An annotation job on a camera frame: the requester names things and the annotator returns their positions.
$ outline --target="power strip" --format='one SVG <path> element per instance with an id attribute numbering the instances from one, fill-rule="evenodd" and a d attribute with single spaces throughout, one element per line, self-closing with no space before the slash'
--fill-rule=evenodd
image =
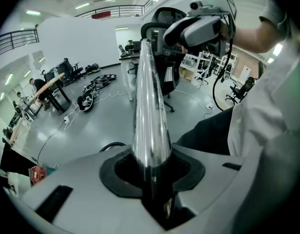
<path id="1" fill-rule="evenodd" d="M 68 123 L 70 122 L 70 120 L 69 120 L 69 116 L 68 116 L 68 115 L 67 115 L 67 116 L 65 116 L 64 120 L 65 120 L 66 124 L 68 124 Z"/>
<path id="2" fill-rule="evenodd" d="M 210 109 L 210 110 L 213 112 L 214 109 L 215 109 L 215 106 L 214 106 L 213 103 L 210 102 L 209 104 L 206 105 L 206 108 L 207 108 L 207 109 Z"/>

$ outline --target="chrome pole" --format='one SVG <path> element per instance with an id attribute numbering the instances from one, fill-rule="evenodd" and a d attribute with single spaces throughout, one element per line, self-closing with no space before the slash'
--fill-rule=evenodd
<path id="1" fill-rule="evenodd" d="M 136 81 L 132 151 L 144 168 L 155 168 L 170 156 L 170 139 L 163 95 L 150 40 L 141 43 Z"/>

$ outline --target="wooden desk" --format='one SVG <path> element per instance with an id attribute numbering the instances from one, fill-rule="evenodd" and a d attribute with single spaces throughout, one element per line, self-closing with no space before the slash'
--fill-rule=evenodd
<path id="1" fill-rule="evenodd" d="M 59 102 L 55 99 L 55 97 L 52 95 L 52 92 L 49 91 L 49 87 L 53 84 L 56 84 L 59 91 L 62 93 L 63 97 L 67 100 L 68 103 L 71 104 L 71 101 L 67 97 L 67 95 L 64 93 L 64 91 L 61 88 L 60 83 L 58 82 L 62 77 L 64 76 L 64 73 L 60 74 L 58 77 L 52 78 L 48 83 L 46 83 L 44 86 L 41 87 L 40 90 L 38 90 L 35 95 L 32 97 L 32 99 L 29 101 L 29 105 L 31 105 L 42 93 L 45 94 L 45 96 L 49 99 L 49 101 L 53 104 L 53 106 L 61 112 L 65 112 L 66 109 L 64 109 Z"/>
<path id="2" fill-rule="evenodd" d="M 52 78 L 48 83 L 46 83 L 44 86 L 41 87 L 40 90 L 38 90 L 35 95 L 31 98 L 29 101 L 29 105 L 31 105 L 43 92 L 45 92 L 46 89 L 48 89 L 51 85 L 55 84 L 56 81 L 61 79 L 64 76 L 64 73 L 60 74 L 58 77 Z"/>
<path id="3" fill-rule="evenodd" d="M 19 130 L 19 126 L 22 124 L 22 122 L 24 121 L 24 118 L 25 116 L 23 116 L 22 118 L 20 118 L 13 130 L 13 134 L 11 135 L 9 141 L 11 144 L 14 144 L 16 138 L 17 138 L 17 135 L 18 135 L 18 130 Z"/>

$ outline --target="white table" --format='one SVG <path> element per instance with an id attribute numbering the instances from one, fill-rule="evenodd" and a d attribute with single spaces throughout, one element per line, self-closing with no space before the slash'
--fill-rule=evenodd
<path id="1" fill-rule="evenodd" d="M 128 74 L 128 70 L 131 69 L 130 63 L 132 59 L 137 59 L 139 61 L 140 53 L 134 53 L 128 57 L 120 58 L 121 69 L 123 74 L 124 86 L 126 88 L 127 94 L 129 96 L 129 100 L 132 101 L 131 93 L 135 90 L 135 87 L 131 85 L 131 80 L 135 77 L 133 74 Z"/>

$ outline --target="red object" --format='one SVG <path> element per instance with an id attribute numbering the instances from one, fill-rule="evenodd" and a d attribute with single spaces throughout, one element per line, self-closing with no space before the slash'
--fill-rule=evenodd
<path id="1" fill-rule="evenodd" d="M 92 15 L 92 19 L 101 19 L 101 18 L 107 18 L 110 16 L 111 16 L 111 11 L 105 11 L 105 12 L 100 12 L 100 13 Z"/>
<path id="2" fill-rule="evenodd" d="M 46 171 L 45 171 L 44 167 L 34 166 L 31 168 L 30 180 L 31 180 L 32 184 L 36 185 L 42 179 L 44 179 L 46 176 L 47 175 L 46 175 Z"/>

